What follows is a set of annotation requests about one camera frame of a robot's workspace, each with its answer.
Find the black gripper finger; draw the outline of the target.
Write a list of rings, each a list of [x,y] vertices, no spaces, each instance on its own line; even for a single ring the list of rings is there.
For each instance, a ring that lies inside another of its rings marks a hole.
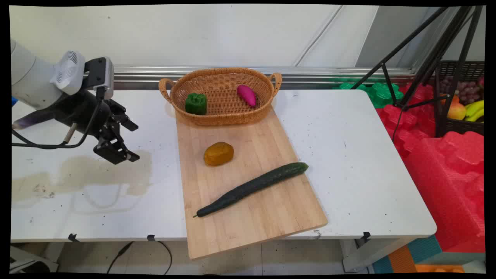
[[[140,159],[138,154],[131,152],[126,147],[120,132],[115,132],[112,129],[100,131],[98,144],[93,148],[93,152],[115,165],[127,160],[135,162]]]
[[[115,102],[113,99],[106,100],[105,103],[110,108],[110,119],[124,126],[131,132],[136,131],[139,127],[126,115],[126,108]]]

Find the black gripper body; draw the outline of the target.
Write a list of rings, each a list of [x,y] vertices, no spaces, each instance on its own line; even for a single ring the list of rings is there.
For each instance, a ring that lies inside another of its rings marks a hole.
[[[69,127],[75,122],[77,124],[76,130],[83,134],[98,103],[94,94],[82,90],[55,103],[54,118]],[[98,140],[104,138],[113,141],[114,136],[104,127],[108,120],[111,119],[111,107],[113,104],[112,99],[103,101],[88,130],[87,136],[93,136]]]

